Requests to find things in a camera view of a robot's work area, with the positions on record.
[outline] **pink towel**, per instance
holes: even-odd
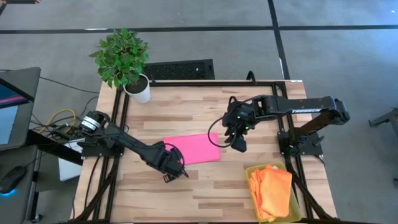
[[[218,144],[217,133],[210,133],[210,138]],[[185,165],[217,161],[221,158],[220,150],[209,142],[207,134],[167,137],[163,141],[173,144],[181,151]]]

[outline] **orange towel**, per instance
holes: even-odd
[[[292,174],[268,165],[251,174],[250,189],[260,219],[269,222],[289,214]]]

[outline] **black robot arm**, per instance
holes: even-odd
[[[282,96],[260,95],[246,101],[238,101],[232,96],[229,99],[227,112],[223,116],[223,126],[227,127],[226,142],[231,142],[233,149],[245,152],[246,142],[243,135],[254,129],[256,124],[275,120],[287,114],[299,113],[320,113],[320,115],[299,128],[289,130],[290,145],[298,150],[306,136],[329,124],[342,125],[349,120],[344,103],[330,96],[288,100]]]
[[[170,151],[165,149],[163,141],[148,146],[131,135],[121,131],[114,123],[110,121],[107,114],[99,111],[90,111],[81,122],[81,128],[86,139],[79,142],[81,147],[113,147],[124,146],[137,153],[140,158],[164,176],[165,182],[170,182],[184,174],[188,174],[184,169],[183,157],[180,151],[172,146]]]

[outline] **yellow tray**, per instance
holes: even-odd
[[[254,170],[263,170],[266,166],[271,165],[271,166],[276,166],[280,169],[286,170],[285,164],[281,162],[275,162],[271,164],[266,164],[266,165],[261,165],[261,166],[254,166],[254,167],[249,167],[246,169],[246,178],[248,180],[248,185],[249,189],[250,188],[250,176],[251,173],[254,172]],[[258,215],[257,215],[257,208],[256,205],[254,204],[254,198],[253,196],[251,197],[251,200],[254,205],[254,213],[256,214],[256,218],[259,221],[259,223],[268,223],[267,220],[261,220]],[[296,197],[294,195],[293,189],[290,188],[290,203],[289,203],[289,214],[286,217],[279,217],[276,218],[272,223],[290,223],[290,222],[297,222],[302,219],[301,212],[300,212],[300,207],[299,204],[297,203]]]

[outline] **green leaves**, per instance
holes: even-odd
[[[95,59],[101,79],[116,88],[136,83],[149,58],[147,43],[137,38],[137,33],[123,28],[115,30],[99,44],[101,49],[90,57]]]

